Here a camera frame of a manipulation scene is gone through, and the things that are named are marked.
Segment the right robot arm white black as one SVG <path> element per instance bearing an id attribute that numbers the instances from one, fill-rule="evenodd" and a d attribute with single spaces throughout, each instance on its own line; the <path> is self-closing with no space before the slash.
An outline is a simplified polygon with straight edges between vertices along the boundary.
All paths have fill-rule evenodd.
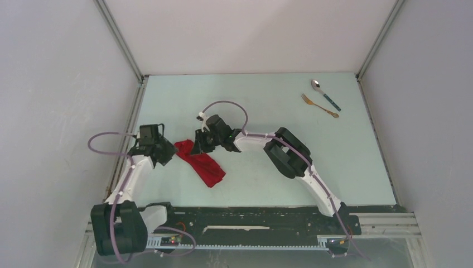
<path id="1" fill-rule="evenodd" d="M 289 179 L 303 184 L 325 216 L 325 228 L 331 233 L 341 232 L 347 225 L 349 210 L 320 178 L 310 150 L 292 132 L 281 127 L 276 132 L 254 133 L 231 128 L 217 114 L 206 116 L 200 112 L 197 119 L 201 128 L 195 131 L 191 155 L 214 151 L 218 146 L 229 152 L 264 151 L 276 169 Z"/>

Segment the red cloth napkin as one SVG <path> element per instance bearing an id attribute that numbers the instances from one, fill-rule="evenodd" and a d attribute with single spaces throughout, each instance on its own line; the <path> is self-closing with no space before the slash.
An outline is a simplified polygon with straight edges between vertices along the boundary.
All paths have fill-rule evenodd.
<path id="1" fill-rule="evenodd" d="M 193 168 L 208 188 L 214 187 L 223 180 L 226 172 L 212 157 L 206 153 L 191 154 L 194 146 L 193 141 L 183 140 L 175 142 L 174 146 L 177 148 L 176 155 Z"/>

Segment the silver spoon blue handle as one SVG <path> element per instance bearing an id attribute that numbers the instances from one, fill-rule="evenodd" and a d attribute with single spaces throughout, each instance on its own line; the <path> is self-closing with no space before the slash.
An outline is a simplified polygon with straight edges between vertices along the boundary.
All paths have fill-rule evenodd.
<path id="1" fill-rule="evenodd" d="M 311 80 L 311 87 L 319 92 L 337 111 L 341 112 L 341 108 L 321 89 L 318 81 Z"/>

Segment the gold fork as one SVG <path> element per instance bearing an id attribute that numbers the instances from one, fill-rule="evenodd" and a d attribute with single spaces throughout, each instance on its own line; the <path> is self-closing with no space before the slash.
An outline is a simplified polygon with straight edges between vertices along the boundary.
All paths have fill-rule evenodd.
<path id="1" fill-rule="evenodd" d="M 307 104 L 307 105 L 310 105 L 310 106 L 315 106 L 317 108 L 320 108 L 321 110 L 323 110 L 324 112 L 326 112 L 327 114 L 331 115 L 332 117 L 334 118 L 339 118 L 339 115 L 335 112 L 332 112 L 316 103 L 314 103 L 312 100 L 310 100 L 305 94 L 301 94 L 301 98 L 303 99 L 303 101 Z"/>

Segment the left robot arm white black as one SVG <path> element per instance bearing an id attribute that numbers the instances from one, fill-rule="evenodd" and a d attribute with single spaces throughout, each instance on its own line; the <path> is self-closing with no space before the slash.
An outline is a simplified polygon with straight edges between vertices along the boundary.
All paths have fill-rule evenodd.
<path id="1" fill-rule="evenodd" d="M 102 204 L 90 212 L 96 249 L 100 256 L 143 252 L 147 246 L 148 226 L 155 224 L 162 232 L 171 232 L 176 217 L 166 205 L 140 209 L 135 199 L 144 188 L 145 179 L 158 164 L 165 166 L 177 148 L 164 137 L 164 124 L 141 125 L 128 152 L 118 152 L 125 158 L 125 167 L 118 184 Z"/>

